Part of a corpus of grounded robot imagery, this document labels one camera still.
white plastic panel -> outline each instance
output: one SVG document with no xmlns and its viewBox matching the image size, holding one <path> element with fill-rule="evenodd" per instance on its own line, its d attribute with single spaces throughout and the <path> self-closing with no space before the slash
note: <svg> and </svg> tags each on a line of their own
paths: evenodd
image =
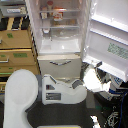
<svg viewBox="0 0 128 128">
<path fill-rule="evenodd" d="M 93 65 L 102 61 L 100 69 L 127 81 L 127 33 L 118 29 L 114 30 L 114 28 L 110 29 L 103 24 L 101 26 L 94 24 L 93 26 L 88 32 L 83 61 Z"/>
<path fill-rule="evenodd" d="M 127 0 L 93 0 L 91 19 L 128 32 Z"/>
<path fill-rule="evenodd" d="M 83 62 L 128 81 L 128 1 L 93 0 Z"/>
</svg>

white appliance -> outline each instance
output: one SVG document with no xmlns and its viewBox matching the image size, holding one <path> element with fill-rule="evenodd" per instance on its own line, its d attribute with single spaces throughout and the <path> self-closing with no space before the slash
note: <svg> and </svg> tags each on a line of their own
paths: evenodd
<svg viewBox="0 0 128 128">
<path fill-rule="evenodd" d="M 26 0 L 26 5 L 42 74 L 59 78 L 66 70 L 61 76 L 66 78 L 77 67 L 70 77 L 79 77 L 82 59 L 94 66 L 102 63 L 98 68 L 128 81 L 127 0 Z M 71 63 L 73 58 L 79 64 Z M 55 68 L 63 69 L 53 73 Z"/>
</svg>

handle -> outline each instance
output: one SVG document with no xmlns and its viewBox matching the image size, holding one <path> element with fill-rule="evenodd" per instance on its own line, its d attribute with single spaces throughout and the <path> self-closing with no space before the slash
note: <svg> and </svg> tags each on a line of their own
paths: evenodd
<svg viewBox="0 0 128 128">
<path fill-rule="evenodd" d="M 55 64 L 55 65 L 58 65 L 58 66 L 62 66 L 62 65 L 65 65 L 65 64 L 68 64 L 68 63 L 70 63 L 71 61 L 69 60 L 69 61 L 66 61 L 66 62 L 64 62 L 64 63 L 57 63 L 57 62 L 50 62 L 51 64 Z"/>
<path fill-rule="evenodd" d="M 5 61 L 0 61 L 0 63 L 8 63 L 9 59 L 5 60 Z"/>
</svg>

cabinet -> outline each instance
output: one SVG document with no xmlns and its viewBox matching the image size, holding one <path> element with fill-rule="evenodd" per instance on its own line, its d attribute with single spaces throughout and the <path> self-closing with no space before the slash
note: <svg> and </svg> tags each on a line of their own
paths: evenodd
<svg viewBox="0 0 128 128">
<path fill-rule="evenodd" d="M 30 26 L 26 30 L 12 30 L 13 21 L 14 18 L 9 18 L 7 30 L 0 31 L 0 77 L 10 76 L 19 69 L 40 74 Z"/>
</svg>

cable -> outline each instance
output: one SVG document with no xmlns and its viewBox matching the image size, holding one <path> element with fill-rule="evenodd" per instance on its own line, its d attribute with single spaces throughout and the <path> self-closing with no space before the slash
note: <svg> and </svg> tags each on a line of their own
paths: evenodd
<svg viewBox="0 0 128 128">
<path fill-rule="evenodd" d="M 120 125 L 121 125 L 123 101 L 124 101 L 124 97 L 126 96 L 127 93 L 128 93 L 128 90 L 124 93 L 124 96 L 123 96 L 123 98 L 122 98 L 122 102 L 121 102 L 121 112 L 120 112 L 120 122 L 119 122 L 118 128 L 120 128 Z"/>
<path fill-rule="evenodd" d="M 118 118 L 118 112 L 112 112 L 112 114 L 107 118 L 104 124 L 104 128 L 106 127 L 107 123 L 110 127 L 114 128 L 114 126 L 118 123 L 118 121 L 115 122 L 115 119 L 117 118 Z"/>
</svg>

